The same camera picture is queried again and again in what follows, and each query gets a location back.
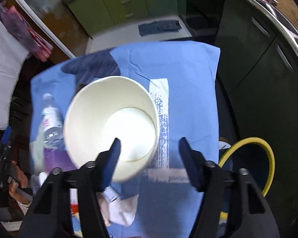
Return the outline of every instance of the human hand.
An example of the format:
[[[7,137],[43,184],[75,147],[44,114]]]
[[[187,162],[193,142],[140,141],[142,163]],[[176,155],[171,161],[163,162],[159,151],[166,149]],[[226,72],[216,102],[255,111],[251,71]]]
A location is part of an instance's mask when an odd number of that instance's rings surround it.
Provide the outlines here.
[[[20,181],[21,188],[26,188],[28,186],[28,179],[23,173],[23,171],[21,171],[21,169],[16,165],[15,161],[11,161],[11,167],[15,167],[16,169],[17,177]],[[12,180],[12,182],[9,184],[9,195],[12,198],[14,198],[16,201],[21,202],[22,204],[25,204],[25,205],[29,204],[30,201],[27,198],[17,193],[16,189],[18,186],[19,186],[18,182],[16,182],[15,180]]]

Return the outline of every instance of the white sheet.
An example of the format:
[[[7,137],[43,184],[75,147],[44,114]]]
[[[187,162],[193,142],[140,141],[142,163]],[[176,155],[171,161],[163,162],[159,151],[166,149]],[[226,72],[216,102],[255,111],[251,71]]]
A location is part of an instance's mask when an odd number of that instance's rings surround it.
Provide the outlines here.
[[[11,96],[28,54],[0,21],[0,130],[8,125]]]

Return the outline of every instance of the screw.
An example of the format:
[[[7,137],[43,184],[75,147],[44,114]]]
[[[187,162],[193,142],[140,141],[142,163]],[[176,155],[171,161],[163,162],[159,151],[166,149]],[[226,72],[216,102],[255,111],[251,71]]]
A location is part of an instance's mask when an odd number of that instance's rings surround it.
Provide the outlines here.
[[[95,166],[95,161],[89,161],[85,164],[85,167],[87,168],[92,168]]]
[[[211,167],[211,168],[215,167],[215,163],[213,161],[206,161],[205,164],[207,167]]]
[[[240,173],[241,173],[242,175],[248,175],[248,171],[247,171],[247,169],[245,169],[245,168],[241,168],[241,169],[240,169]]]
[[[58,174],[60,174],[61,172],[62,172],[62,169],[59,168],[59,167],[54,168],[54,169],[52,170],[52,174],[54,174],[54,175],[58,175]]]

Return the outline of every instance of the drawer handle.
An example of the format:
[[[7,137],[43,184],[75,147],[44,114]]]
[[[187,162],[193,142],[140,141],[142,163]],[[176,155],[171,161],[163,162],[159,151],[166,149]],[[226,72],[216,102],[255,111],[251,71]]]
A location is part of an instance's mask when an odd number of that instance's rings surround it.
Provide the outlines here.
[[[130,2],[131,2],[131,0],[122,0],[122,1],[120,1],[121,4],[128,4]]]
[[[292,66],[290,65],[289,61],[287,60],[286,56],[284,55],[284,53],[282,52],[282,50],[280,49],[279,45],[276,45],[276,49],[277,52],[279,53],[279,56],[282,58],[284,64],[286,65],[286,67],[288,68],[288,70],[290,70],[291,72],[294,71],[294,69],[292,68]]]
[[[125,17],[126,18],[131,18],[133,15],[134,15],[134,13],[132,12],[132,13],[125,14]]]
[[[270,37],[270,34],[252,17],[251,21],[254,25],[267,37]]]

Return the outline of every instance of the bottle label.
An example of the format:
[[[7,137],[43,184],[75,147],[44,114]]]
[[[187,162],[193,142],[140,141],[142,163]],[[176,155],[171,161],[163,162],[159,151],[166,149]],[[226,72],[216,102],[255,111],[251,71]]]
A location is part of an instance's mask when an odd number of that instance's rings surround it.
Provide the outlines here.
[[[43,109],[43,121],[42,128],[43,132],[53,127],[63,127],[62,120],[59,117],[59,112],[57,108],[47,107]]]

